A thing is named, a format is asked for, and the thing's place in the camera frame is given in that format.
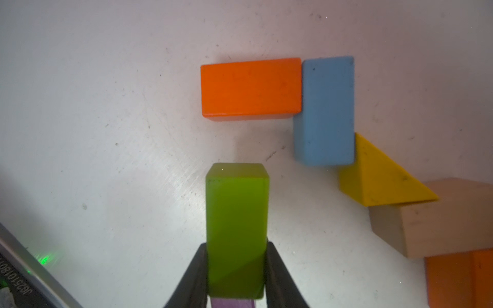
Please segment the natural wood block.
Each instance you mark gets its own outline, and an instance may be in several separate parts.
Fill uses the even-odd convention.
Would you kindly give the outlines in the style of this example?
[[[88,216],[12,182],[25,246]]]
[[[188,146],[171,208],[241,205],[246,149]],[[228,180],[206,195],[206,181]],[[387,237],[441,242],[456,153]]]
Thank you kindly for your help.
[[[446,178],[427,185],[439,200],[371,207],[372,231],[409,258],[492,247],[492,184]]]

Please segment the green block bottom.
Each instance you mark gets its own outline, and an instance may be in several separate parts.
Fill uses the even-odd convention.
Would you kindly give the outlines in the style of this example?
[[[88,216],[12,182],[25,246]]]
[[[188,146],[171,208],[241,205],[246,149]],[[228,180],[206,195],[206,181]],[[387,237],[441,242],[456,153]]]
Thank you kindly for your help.
[[[205,179],[209,296],[261,299],[270,177],[262,164],[215,163]]]

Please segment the orange block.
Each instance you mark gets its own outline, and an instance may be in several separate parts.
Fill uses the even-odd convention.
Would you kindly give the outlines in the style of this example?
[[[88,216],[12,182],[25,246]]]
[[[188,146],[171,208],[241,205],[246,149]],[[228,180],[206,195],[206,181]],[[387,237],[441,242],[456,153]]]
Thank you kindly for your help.
[[[492,307],[492,250],[427,257],[430,307]]]
[[[300,58],[200,68],[202,115],[212,121],[291,118],[302,111]]]

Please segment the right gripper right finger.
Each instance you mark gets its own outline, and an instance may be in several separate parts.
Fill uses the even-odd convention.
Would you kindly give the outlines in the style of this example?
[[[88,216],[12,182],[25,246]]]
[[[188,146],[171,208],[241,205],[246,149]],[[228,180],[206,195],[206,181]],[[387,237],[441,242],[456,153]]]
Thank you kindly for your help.
[[[271,241],[265,253],[264,284],[268,308],[309,308]]]

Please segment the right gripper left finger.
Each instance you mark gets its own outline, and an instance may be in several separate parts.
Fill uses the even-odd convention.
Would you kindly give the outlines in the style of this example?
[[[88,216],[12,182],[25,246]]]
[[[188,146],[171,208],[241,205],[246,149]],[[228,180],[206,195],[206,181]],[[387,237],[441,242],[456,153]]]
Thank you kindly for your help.
[[[206,308],[207,297],[207,245],[202,243],[164,308]]]

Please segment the light blue long block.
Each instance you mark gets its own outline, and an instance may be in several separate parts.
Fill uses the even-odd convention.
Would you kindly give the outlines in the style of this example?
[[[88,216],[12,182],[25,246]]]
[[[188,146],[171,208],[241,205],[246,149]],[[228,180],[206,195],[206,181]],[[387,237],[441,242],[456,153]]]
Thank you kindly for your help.
[[[306,166],[344,166],[355,159],[353,56],[302,63],[302,112],[294,116],[294,154]]]

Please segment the yellow triangle block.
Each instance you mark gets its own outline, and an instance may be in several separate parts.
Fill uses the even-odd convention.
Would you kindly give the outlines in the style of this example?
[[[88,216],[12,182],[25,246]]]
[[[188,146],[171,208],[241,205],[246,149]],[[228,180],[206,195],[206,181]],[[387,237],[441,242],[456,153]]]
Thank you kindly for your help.
[[[436,201],[439,197],[361,134],[355,161],[338,169],[341,192],[365,207]]]

